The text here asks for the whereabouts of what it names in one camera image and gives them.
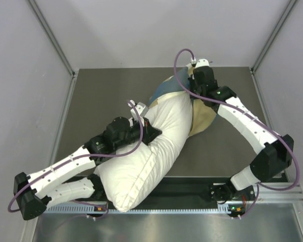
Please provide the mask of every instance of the white pillow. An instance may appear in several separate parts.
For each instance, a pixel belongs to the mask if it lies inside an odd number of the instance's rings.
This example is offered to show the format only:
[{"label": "white pillow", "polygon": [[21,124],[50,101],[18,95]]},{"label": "white pillow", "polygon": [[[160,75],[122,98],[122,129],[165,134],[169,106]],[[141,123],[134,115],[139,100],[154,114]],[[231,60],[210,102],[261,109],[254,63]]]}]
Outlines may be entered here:
[{"label": "white pillow", "polygon": [[[103,183],[107,198],[120,211],[140,204],[172,167],[191,128],[192,103],[185,91],[165,94],[158,99],[146,118],[163,131],[148,146],[142,143],[130,155],[112,158],[99,165],[94,173]],[[117,151],[123,154],[137,143]]]}]

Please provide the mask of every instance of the wall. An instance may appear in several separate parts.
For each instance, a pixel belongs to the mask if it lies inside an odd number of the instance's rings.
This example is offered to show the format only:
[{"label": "wall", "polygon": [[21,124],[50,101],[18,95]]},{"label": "wall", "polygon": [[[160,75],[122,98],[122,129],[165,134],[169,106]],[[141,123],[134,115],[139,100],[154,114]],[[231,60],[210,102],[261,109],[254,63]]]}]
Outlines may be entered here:
[{"label": "wall", "polygon": [[256,76],[275,130],[295,140],[303,189],[303,0],[298,1]]},{"label": "wall", "polygon": [[14,176],[48,165],[70,75],[26,1],[0,1],[0,241],[19,241],[9,214]]},{"label": "wall", "polygon": [[[171,67],[191,48],[213,66],[251,66],[288,0],[37,0],[79,68]],[[189,60],[179,61],[185,65]]]}]

